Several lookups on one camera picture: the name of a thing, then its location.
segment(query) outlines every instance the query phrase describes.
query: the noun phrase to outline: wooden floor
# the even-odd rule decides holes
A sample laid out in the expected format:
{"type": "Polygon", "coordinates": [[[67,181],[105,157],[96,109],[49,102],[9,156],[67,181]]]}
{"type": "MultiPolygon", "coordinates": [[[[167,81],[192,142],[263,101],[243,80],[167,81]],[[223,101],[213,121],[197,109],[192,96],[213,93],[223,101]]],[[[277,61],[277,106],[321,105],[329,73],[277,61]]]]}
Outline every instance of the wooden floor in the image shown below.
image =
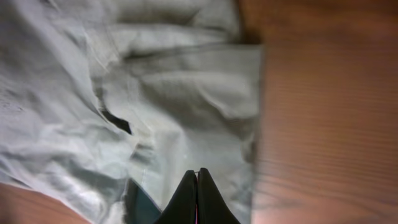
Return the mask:
{"type": "MultiPolygon", "coordinates": [[[[240,5],[248,40],[266,44],[253,223],[398,223],[398,1],[240,5]]],[[[0,223],[86,223],[0,192],[0,223]]]]}

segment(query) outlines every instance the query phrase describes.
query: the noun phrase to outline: clothing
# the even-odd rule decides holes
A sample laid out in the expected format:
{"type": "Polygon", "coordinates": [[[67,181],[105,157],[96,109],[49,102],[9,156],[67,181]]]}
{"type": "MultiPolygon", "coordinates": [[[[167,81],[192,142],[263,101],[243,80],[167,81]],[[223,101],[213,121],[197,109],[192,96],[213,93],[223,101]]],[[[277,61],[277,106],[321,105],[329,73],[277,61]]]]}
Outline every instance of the clothing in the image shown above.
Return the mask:
{"type": "Polygon", "coordinates": [[[207,167],[250,222],[261,49],[227,0],[13,0],[0,12],[0,181],[122,223],[207,167]],[[131,134],[103,115],[127,122],[131,134]]]}

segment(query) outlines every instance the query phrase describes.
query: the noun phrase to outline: cloth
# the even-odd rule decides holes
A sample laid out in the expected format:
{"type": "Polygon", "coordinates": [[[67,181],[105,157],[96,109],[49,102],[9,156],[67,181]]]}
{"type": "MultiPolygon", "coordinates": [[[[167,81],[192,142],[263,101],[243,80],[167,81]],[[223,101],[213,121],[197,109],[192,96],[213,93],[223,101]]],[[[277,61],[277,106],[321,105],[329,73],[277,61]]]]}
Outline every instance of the cloth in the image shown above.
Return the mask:
{"type": "Polygon", "coordinates": [[[250,223],[261,48],[229,0],[0,2],[0,181],[123,223],[132,178],[162,210],[206,167],[250,223]],[[131,134],[103,112],[128,122],[131,134]]]}

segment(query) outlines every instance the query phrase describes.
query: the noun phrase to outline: garment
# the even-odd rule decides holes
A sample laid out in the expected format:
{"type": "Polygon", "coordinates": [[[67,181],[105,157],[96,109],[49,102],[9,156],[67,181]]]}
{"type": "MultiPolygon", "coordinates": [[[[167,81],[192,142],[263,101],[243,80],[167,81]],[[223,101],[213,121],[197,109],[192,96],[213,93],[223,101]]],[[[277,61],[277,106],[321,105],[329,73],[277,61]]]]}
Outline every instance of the garment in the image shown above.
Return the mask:
{"type": "Polygon", "coordinates": [[[162,210],[186,170],[207,167],[250,222],[261,48],[239,44],[233,1],[13,0],[0,12],[1,182],[115,224],[129,179],[162,210]]]}

